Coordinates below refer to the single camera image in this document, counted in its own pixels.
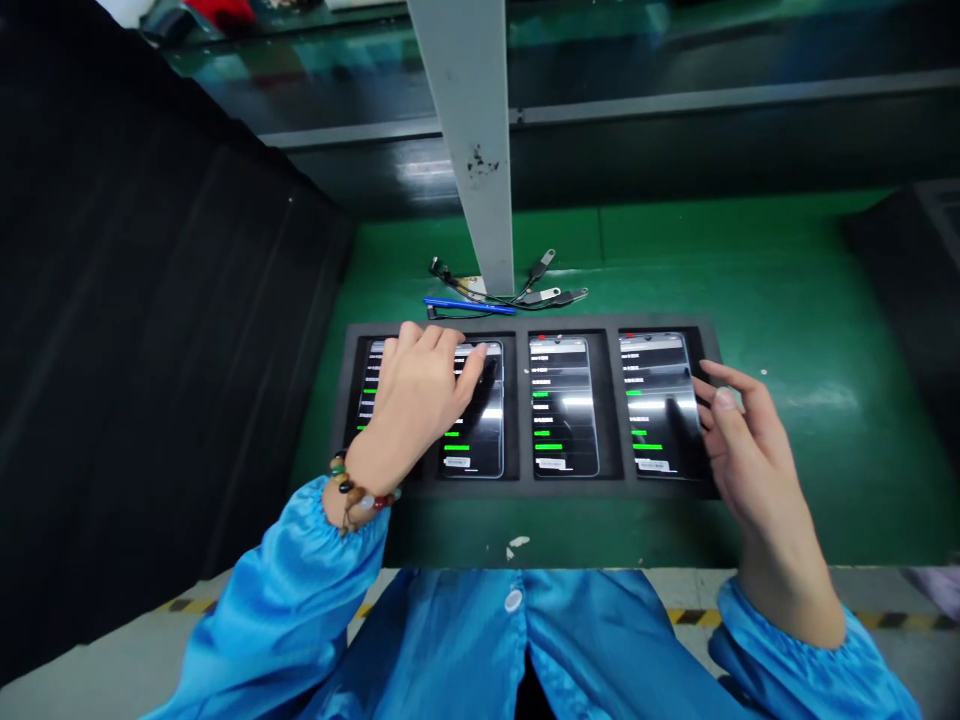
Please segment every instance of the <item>blue anti-static coat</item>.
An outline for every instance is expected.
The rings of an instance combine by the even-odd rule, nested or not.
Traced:
[[[237,563],[151,718],[513,718],[528,649],[558,718],[920,716],[849,612],[844,645],[816,649],[767,623],[736,579],[710,640],[723,684],[639,571],[402,571],[348,650],[390,511],[341,540],[320,505],[326,480]]]

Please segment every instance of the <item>black curtain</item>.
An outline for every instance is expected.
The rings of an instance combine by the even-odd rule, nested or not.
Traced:
[[[275,519],[353,237],[93,0],[0,4],[0,684]]]

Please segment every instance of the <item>person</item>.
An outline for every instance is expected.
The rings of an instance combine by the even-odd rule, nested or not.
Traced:
[[[469,402],[485,346],[407,322],[387,340],[373,417],[346,470],[385,496]],[[290,499],[196,627],[151,718],[919,717],[830,581],[783,425],[760,382],[715,362],[695,380],[704,441],[743,535],[709,650],[677,641],[640,571],[401,570],[349,649],[390,522],[324,476]]]

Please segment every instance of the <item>fingernail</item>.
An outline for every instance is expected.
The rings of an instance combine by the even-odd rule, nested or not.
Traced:
[[[723,410],[733,410],[737,407],[737,399],[733,396],[730,388],[719,388],[714,402]]]

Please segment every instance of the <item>coat button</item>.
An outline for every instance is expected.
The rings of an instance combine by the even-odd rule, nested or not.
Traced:
[[[523,602],[523,593],[519,590],[511,590],[507,599],[503,601],[503,607],[507,612],[516,612]]]

